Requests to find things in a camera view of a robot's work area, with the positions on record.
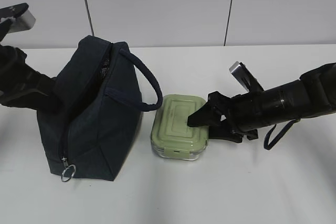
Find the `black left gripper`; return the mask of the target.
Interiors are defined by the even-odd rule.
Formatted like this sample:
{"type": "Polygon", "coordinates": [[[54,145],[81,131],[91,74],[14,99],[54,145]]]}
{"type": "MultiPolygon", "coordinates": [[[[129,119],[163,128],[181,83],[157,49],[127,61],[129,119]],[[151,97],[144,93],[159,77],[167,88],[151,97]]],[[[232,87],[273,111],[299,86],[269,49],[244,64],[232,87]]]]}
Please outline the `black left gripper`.
{"type": "Polygon", "coordinates": [[[59,111],[62,102],[52,94],[54,79],[27,65],[26,57],[19,48],[1,46],[1,105],[59,111]]]}

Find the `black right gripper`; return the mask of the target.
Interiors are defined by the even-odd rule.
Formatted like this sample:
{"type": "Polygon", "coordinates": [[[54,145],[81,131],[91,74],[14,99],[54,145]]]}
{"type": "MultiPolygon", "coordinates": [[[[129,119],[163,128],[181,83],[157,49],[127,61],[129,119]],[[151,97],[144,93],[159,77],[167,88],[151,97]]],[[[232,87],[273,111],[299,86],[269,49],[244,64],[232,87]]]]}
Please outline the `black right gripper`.
{"type": "Polygon", "coordinates": [[[209,126],[209,139],[241,143],[258,138],[261,128],[261,95],[248,92],[231,98],[218,91],[208,94],[208,101],[187,119],[188,126],[209,126]]]}

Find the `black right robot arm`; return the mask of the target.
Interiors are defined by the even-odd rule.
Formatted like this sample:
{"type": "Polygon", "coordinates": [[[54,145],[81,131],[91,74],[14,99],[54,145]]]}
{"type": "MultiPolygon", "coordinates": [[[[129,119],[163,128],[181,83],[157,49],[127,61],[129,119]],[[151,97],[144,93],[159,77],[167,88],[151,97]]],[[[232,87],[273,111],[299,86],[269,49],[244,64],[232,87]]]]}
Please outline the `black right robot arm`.
{"type": "Polygon", "coordinates": [[[264,149],[272,149],[289,129],[302,119],[335,113],[335,64],[310,70],[298,80],[264,90],[241,62],[230,73],[247,91],[227,97],[218,91],[188,116],[189,127],[208,127],[210,139],[241,143],[258,138],[258,129],[271,126],[264,149]]]}

